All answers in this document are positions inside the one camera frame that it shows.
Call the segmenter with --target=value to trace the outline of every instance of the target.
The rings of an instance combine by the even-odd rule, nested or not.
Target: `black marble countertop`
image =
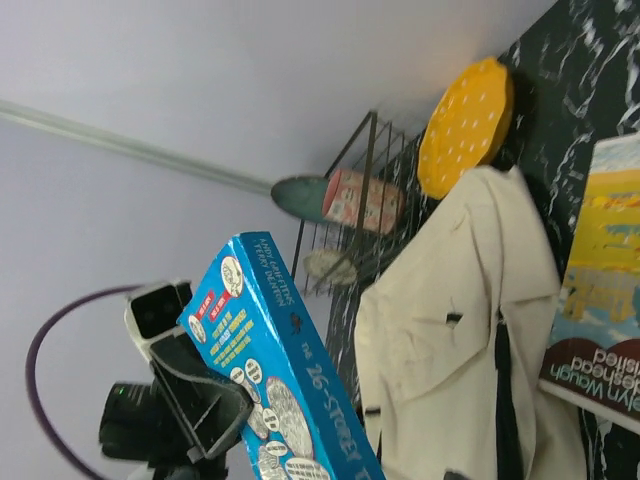
[[[524,172],[562,274],[594,143],[640,128],[640,1],[560,0],[500,61],[512,72],[515,110],[496,166]],[[430,203],[422,206],[423,222]],[[334,293],[327,334],[354,402],[354,319],[366,286]],[[581,421],[589,479],[640,480],[640,437],[586,412]]]

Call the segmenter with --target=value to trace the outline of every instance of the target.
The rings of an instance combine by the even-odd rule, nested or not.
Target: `wire basket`
[[[336,273],[341,271],[350,270],[354,273],[355,270],[349,283],[376,279],[415,235],[426,219],[423,219],[424,212],[429,209],[427,204],[430,201],[420,195],[419,188],[413,188],[413,183],[417,181],[419,145],[420,136],[408,138],[392,122],[378,118],[376,111],[370,111],[365,116],[325,174],[326,178],[330,178],[338,168],[362,174],[357,221],[351,226],[300,222],[292,275],[303,295],[332,295],[335,288],[345,286],[344,282],[336,283]],[[372,182],[372,179],[383,181],[381,191],[379,182]],[[367,201],[372,195],[369,187],[373,183],[378,188],[375,192],[378,203],[382,205],[377,229],[371,227],[371,221],[367,222],[365,228],[365,220],[370,220],[368,216],[371,211]],[[403,193],[404,205],[401,202],[387,202],[390,192],[394,196],[397,192],[390,186]],[[384,233],[382,212],[388,208],[388,204],[396,208],[396,225],[391,232]],[[305,239],[311,243],[311,252],[330,252],[333,260],[323,270],[323,275],[311,278],[305,272],[301,280],[302,275],[297,274]]]

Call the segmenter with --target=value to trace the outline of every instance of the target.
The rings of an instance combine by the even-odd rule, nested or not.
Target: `purple cable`
[[[80,458],[78,458],[75,453],[73,453],[73,451],[67,446],[67,444],[64,443],[44,411],[42,402],[40,400],[40,395],[38,394],[38,386],[36,382],[36,362],[38,360],[38,351],[40,350],[40,346],[42,345],[44,338],[47,336],[47,333],[49,333],[49,330],[51,330],[53,326],[68,313],[87,303],[93,302],[94,300],[108,297],[110,295],[121,295],[123,293],[131,292],[132,290],[135,290],[137,288],[140,288],[140,285],[126,285],[100,290],[98,292],[91,293],[82,298],[79,298],[75,302],[72,302],[66,307],[63,307],[62,309],[54,313],[53,316],[49,318],[49,320],[47,320],[44,325],[42,325],[42,327],[40,327],[40,330],[38,330],[35,337],[33,337],[31,346],[29,347],[29,352],[27,353],[27,361],[25,363],[27,395],[29,396],[31,410],[35,415],[40,428],[42,428],[44,434],[47,436],[56,450],[60,453],[60,455],[62,455],[76,470],[78,470],[80,473],[83,473],[88,478],[92,478],[93,480],[108,479],[94,471],[86,463],[80,460]]]

